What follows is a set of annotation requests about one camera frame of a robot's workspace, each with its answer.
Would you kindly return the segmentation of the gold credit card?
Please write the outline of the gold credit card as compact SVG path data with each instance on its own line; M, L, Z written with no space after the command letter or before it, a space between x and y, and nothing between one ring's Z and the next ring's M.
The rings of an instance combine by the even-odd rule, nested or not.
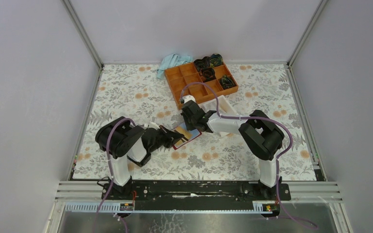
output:
M187 141L192 139L192 133L182 126L177 126L175 128L175 131L183 135L179 143L186 143Z

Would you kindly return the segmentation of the red leather card holder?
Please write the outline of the red leather card holder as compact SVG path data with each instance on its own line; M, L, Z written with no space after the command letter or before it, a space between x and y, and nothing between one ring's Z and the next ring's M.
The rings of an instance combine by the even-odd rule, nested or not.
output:
M183 134L184 136L179 140L177 141L172 147L177 150L179 148L181 148L182 146L184 146L185 144L191 142L192 140L194 140L195 138L199 137L200 135L202 135L202 133L197 130L197 129L194 129L192 131L189 131L186 127L186 124L185 123L182 123L180 125L178 125L177 127L175 127L174 129L172 129L172 131L176 132L176 133L181 133Z

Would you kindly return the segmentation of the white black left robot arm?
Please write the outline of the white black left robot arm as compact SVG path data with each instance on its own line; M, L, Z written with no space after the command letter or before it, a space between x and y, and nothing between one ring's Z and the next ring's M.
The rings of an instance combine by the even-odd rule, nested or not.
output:
M107 153L113 194L121 200L131 194L129 160L142 167L149 162L154 151L169 149L184 137L182 133L154 122L136 125L123 116L102 126L96 133L95 141Z

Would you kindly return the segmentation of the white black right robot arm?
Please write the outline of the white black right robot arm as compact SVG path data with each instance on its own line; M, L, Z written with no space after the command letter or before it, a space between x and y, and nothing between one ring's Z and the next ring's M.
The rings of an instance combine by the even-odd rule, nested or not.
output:
M232 133L242 136L250 151L259 159L258 190L263 199L271 200L278 194L280 176L277 174L276 156L282 148L284 133L260 110L245 119L239 116L222 116L214 110L205 112L196 102L183 104L181 115L188 130L208 133Z

